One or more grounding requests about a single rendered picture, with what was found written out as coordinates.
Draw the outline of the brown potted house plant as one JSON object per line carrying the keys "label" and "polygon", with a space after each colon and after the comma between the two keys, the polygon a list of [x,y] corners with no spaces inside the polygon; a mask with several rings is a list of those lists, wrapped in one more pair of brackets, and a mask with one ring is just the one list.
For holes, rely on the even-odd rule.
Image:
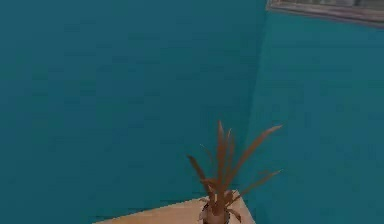
{"label": "brown potted house plant", "polygon": [[280,174],[282,170],[266,172],[262,178],[250,184],[242,191],[235,192],[230,189],[230,185],[243,164],[256,151],[261,143],[280,128],[281,125],[276,125],[264,130],[242,153],[238,161],[234,162],[235,141],[232,130],[229,129],[228,132],[225,132],[222,122],[218,121],[216,154],[212,156],[210,152],[207,152],[211,161],[217,165],[216,174],[212,177],[205,175],[195,157],[191,155],[187,156],[206,193],[205,198],[200,198],[204,206],[199,213],[198,220],[201,221],[202,224],[230,224],[232,216],[234,216],[239,223],[243,222],[243,216],[238,210],[233,209],[232,205],[252,189]]}

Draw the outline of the grey framed window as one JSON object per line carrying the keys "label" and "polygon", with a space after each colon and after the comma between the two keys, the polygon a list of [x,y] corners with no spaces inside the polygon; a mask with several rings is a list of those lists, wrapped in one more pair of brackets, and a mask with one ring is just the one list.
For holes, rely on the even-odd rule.
{"label": "grey framed window", "polygon": [[384,28],[384,0],[267,0],[266,9]]}

